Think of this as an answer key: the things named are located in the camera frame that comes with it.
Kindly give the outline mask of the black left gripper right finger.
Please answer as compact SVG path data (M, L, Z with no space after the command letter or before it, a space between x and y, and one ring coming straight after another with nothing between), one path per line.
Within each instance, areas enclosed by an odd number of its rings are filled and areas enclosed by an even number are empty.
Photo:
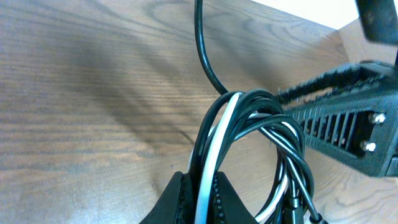
M213 223L258 224L224 172L218 172L213 181Z

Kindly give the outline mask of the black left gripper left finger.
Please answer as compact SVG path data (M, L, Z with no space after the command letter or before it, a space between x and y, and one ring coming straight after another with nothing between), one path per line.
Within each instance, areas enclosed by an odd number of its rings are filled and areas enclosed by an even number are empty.
M195 218L194 206L191 177L178 171L140 224L191 224Z

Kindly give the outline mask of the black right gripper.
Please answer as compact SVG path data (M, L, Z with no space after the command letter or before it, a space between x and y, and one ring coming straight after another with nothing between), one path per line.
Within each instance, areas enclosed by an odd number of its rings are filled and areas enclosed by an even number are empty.
M377 61L341 65L275 97L286 105L316 91L360 80L366 83L358 97L311 102L287 114L301 125L309 148L371 177L397 177L396 66Z

